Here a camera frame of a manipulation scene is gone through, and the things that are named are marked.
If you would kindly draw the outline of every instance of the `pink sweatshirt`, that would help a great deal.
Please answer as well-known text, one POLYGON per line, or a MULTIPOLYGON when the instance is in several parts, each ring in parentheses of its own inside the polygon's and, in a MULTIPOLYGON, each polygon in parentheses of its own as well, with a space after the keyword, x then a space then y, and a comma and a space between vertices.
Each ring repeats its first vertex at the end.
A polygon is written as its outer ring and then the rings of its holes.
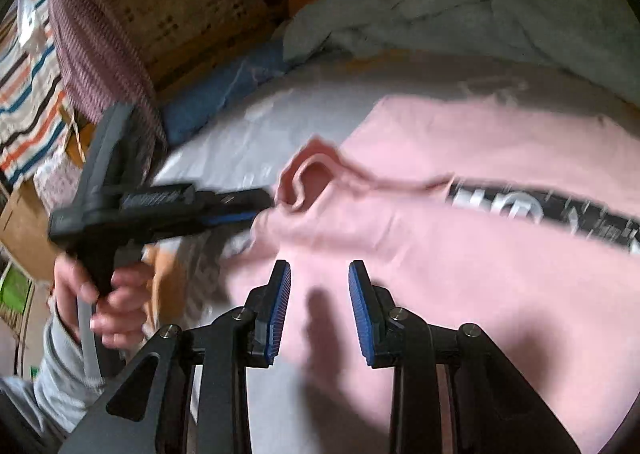
POLYGON ((558 190, 640 214, 640 142, 604 117, 388 97, 337 152, 312 140, 280 179, 276 208, 223 279, 242 304, 291 264, 281 354, 388 427, 392 371, 360 355, 348 264, 428 323, 475 322, 572 434, 596 453, 640 391, 640 257, 445 201, 453 177, 558 190))

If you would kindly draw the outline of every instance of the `human hand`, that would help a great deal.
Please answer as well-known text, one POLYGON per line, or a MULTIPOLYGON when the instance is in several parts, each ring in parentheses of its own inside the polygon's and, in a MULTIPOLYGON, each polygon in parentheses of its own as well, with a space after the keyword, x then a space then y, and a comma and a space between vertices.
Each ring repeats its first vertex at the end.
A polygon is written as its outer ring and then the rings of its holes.
POLYGON ((111 278, 113 291, 101 299, 84 266, 67 254, 58 256, 53 275, 60 320, 76 342, 80 342, 78 298, 88 304, 97 301, 91 328, 102 336, 102 343, 108 348, 129 349, 143 339, 143 306, 151 298, 146 282, 154 276, 151 266, 136 262, 117 268, 111 278))

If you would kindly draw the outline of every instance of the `maroon textured fabric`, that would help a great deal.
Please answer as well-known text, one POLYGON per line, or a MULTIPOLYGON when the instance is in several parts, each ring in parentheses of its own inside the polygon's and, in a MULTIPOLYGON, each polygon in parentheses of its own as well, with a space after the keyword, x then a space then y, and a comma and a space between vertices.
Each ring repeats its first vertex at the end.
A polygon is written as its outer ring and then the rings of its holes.
POLYGON ((49 0, 49 18, 73 107, 97 123, 115 102, 134 104, 149 128, 149 158, 156 141, 164 149, 151 78, 108 0, 49 0))

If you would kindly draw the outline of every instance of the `finger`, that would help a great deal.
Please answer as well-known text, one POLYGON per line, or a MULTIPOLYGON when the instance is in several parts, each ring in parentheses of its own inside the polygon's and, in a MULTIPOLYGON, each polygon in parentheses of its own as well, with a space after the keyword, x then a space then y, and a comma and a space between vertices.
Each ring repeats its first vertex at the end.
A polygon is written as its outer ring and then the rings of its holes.
POLYGON ((76 259, 67 254, 61 254, 54 265, 56 283, 68 289, 73 296, 79 297, 86 303, 93 304, 98 300, 98 289, 91 282, 89 273, 76 259))
POLYGON ((110 349, 131 349, 144 339, 142 331, 134 331, 132 333, 116 333, 113 335, 104 335, 102 343, 110 349))
POLYGON ((140 331, 146 322, 141 309, 128 313, 96 313, 91 317, 91 329, 98 335, 113 335, 140 331))
POLYGON ((153 278, 154 269, 146 262, 134 262, 128 266, 117 268, 111 277, 111 285, 114 288, 120 286, 144 286, 153 278))
MULTIPOLYGON (((151 294, 146 287, 122 286, 107 296, 104 311, 110 313, 133 311, 141 308, 149 299, 151 294)), ((98 303, 98 310, 102 310, 100 306, 102 305, 98 303)))

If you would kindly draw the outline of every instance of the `sweatshirt sleeve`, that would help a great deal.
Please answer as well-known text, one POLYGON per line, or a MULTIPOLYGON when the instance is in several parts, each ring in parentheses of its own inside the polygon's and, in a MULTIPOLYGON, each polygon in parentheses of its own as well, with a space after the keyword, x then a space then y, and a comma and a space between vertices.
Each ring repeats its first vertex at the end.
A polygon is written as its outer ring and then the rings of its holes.
POLYGON ((46 444, 57 448, 102 394, 105 383, 103 378, 84 376, 82 350, 55 310, 44 330, 44 357, 36 381, 3 378, 0 390, 46 444))

